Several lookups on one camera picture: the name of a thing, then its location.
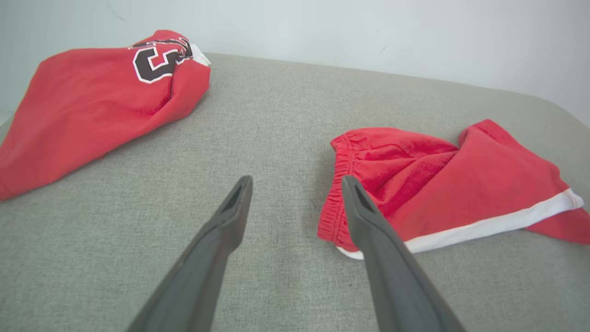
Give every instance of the white background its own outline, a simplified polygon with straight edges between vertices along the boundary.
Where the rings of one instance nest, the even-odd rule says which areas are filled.
[[[0,121],[41,60],[171,29],[204,52],[527,93],[590,125],[589,0],[2,0],[0,15]]]

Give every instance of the red clothing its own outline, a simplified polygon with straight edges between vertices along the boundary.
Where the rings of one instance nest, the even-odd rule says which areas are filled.
[[[46,59],[0,147],[0,200],[186,117],[209,88],[209,72],[192,59],[188,40],[167,30],[131,47]]]
[[[336,170],[318,237],[358,251],[340,188],[344,175],[354,175],[413,252],[521,228],[590,244],[584,202],[555,165],[491,120],[468,127],[459,144],[394,128],[335,138]]]

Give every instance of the red fabric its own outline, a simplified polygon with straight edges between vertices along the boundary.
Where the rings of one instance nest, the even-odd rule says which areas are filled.
[[[189,115],[209,88],[210,69],[189,58],[187,45],[183,36],[159,30],[129,48],[70,50],[43,61],[0,147],[0,200],[57,181]],[[139,53],[150,48],[158,56]],[[151,62],[156,76],[170,73],[142,81],[141,60]]]
[[[344,175],[359,179],[403,241],[526,209],[569,188],[555,165],[491,120],[468,127],[459,144],[460,149],[394,128],[358,129],[335,138],[334,181],[318,237],[358,251],[346,223],[340,187]],[[590,216],[583,209],[527,229],[590,244]]]

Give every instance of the gray fabric tablecloth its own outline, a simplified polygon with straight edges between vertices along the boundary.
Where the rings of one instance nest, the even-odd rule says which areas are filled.
[[[186,119],[0,203],[0,330],[124,330],[249,174],[250,216],[213,330],[376,331],[363,262],[316,237],[332,183],[329,142],[350,129],[391,126],[456,143],[490,118],[590,201],[590,129],[545,100],[208,57],[211,88]],[[416,257],[470,331],[588,331],[590,246],[516,231]]]

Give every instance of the printed lettering on jersey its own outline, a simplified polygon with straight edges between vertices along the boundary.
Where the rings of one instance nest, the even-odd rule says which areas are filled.
[[[158,44],[175,44],[176,48],[158,54]],[[182,37],[167,40],[150,40],[135,44],[128,49],[138,48],[133,58],[137,78],[144,83],[153,83],[163,77],[172,76],[174,68],[186,59],[192,58],[191,45]]]

